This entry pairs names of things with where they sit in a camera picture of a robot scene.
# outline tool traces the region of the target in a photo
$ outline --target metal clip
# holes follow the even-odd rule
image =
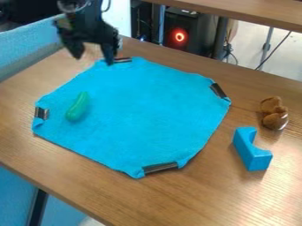
[[[228,96],[226,95],[226,93],[219,87],[219,85],[218,85],[217,83],[212,84],[210,88],[211,88],[211,89],[214,91],[214,93],[215,93],[216,95],[218,95],[220,98],[228,97]]]
[[[115,58],[114,59],[114,63],[118,64],[118,63],[128,63],[128,62],[132,62],[132,58],[131,57],[122,57],[122,58]]]
[[[49,119],[49,109],[42,109],[40,107],[35,107],[34,116],[39,117],[40,119],[47,120]]]
[[[177,168],[178,168],[177,162],[169,162],[169,163],[164,163],[164,164],[145,166],[145,167],[143,167],[143,170],[144,170],[145,175],[147,175],[150,173],[156,173],[159,171],[172,170],[172,169],[177,169]]]

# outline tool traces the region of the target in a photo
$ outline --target table leg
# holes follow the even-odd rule
[[[27,226],[41,225],[48,196],[45,191],[38,189]]]
[[[265,60],[265,58],[267,57],[267,53],[268,53],[268,48],[269,48],[269,44],[270,44],[270,40],[272,39],[272,35],[273,35],[273,31],[274,28],[271,26],[268,30],[268,37],[267,40],[264,44],[264,48],[263,48],[263,53],[262,53],[262,57],[261,57],[261,61],[260,64]]]
[[[223,60],[223,45],[227,33],[228,22],[228,18],[219,17],[218,19],[214,49],[212,54],[213,59]]]
[[[155,43],[162,45],[164,38],[164,16],[166,12],[165,5],[153,4],[153,40]]]

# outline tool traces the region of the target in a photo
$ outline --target floor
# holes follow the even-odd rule
[[[274,29],[269,53],[288,33]],[[240,21],[238,34],[232,41],[233,54],[240,66],[255,69],[262,55],[262,46],[266,41],[268,26]],[[289,79],[302,81],[302,34],[291,33],[272,57],[264,64],[263,71]]]

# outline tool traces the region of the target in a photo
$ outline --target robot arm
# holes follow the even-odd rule
[[[59,0],[58,8],[66,19],[55,22],[61,40],[71,54],[80,59],[84,42],[99,44],[108,65],[114,63],[118,31],[102,20],[102,0]]]

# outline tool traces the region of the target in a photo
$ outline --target wall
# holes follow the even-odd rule
[[[102,9],[107,8],[109,0],[103,0]],[[120,34],[131,37],[130,0],[111,0],[109,11],[103,13],[106,22],[116,27]]]

